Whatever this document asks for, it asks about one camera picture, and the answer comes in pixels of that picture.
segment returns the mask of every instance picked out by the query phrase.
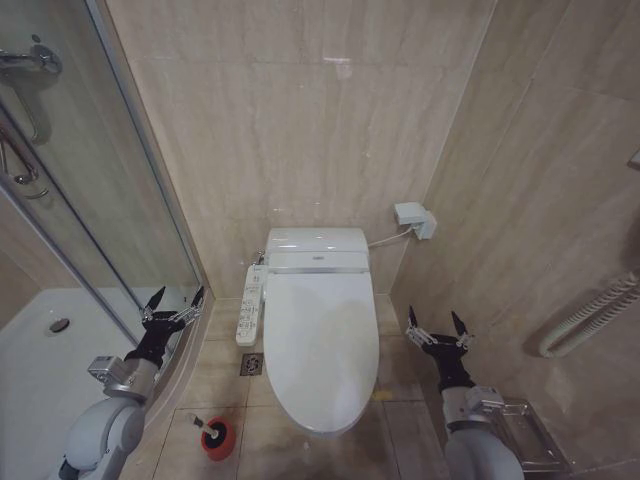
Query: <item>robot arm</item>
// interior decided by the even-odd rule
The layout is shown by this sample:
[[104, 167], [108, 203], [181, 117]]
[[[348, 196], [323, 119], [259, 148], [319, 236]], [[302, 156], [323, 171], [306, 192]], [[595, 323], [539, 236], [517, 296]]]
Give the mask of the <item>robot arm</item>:
[[140, 443], [144, 431], [144, 405], [153, 394], [155, 376], [162, 367], [171, 335], [199, 318], [204, 289], [181, 312], [155, 312], [164, 287], [143, 311], [146, 333], [124, 360], [96, 357], [89, 373], [104, 384], [109, 398], [91, 407], [76, 420], [67, 438], [65, 458], [49, 480], [116, 480], [128, 455]]
[[488, 428], [491, 412], [501, 410], [504, 400], [491, 387], [480, 387], [462, 364], [473, 336], [455, 312], [451, 312], [459, 337], [437, 335], [418, 327], [409, 307], [407, 336], [438, 367], [438, 388], [449, 440], [445, 458], [452, 480], [524, 480], [520, 462]]

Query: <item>toilet lid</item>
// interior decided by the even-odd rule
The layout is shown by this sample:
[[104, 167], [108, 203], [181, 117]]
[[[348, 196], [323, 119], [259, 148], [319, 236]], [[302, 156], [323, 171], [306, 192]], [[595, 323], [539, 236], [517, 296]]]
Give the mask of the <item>toilet lid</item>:
[[266, 292], [264, 352], [276, 397], [304, 428], [350, 428], [378, 372], [370, 274], [270, 274]]

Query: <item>white shower base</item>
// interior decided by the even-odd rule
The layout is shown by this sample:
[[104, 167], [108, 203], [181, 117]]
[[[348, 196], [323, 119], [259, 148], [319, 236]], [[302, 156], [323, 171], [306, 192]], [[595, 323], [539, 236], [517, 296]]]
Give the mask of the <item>white shower base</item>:
[[[156, 290], [140, 293], [150, 296]], [[184, 304], [180, 290], [167, 289], [161, 308]], [[127, 324], [141, 337], [138, 312], [128, 298], [117, 289], [101, 293], [119, 311], [131, 311]], [[62, 317], [70, 319], [70, 326], [51, 334], [49, 325]], [[84, 289], [36, 295], [0, 331], [0, 479], [47, 478], [62, 458], [75, 419], [105, 398], [87, 367], [97, 355], [122, 358], [132, 348]]]

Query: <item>power plug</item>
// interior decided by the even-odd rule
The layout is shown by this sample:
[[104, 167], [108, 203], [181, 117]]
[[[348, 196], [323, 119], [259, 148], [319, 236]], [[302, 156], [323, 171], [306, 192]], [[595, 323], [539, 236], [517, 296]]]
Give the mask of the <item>power plug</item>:
[[420, 203], [396, 203], [393, 207], [398, 225], [410, 224], [419, 240], [433, 237], [438, 222], [436, 217]]

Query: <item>toilet plunger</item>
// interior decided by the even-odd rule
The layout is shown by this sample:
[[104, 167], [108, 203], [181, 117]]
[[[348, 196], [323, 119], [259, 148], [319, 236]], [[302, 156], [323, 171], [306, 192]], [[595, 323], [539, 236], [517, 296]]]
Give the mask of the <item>toilet plunger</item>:
[[236, 444], [236, 434], [228, 421], [222, 417], [213, 417], [206, 424], [193, 413], [189, 414], [189, 420], [202, 430], [200, 443], [211, 460], [219, 462], [231, 455]]

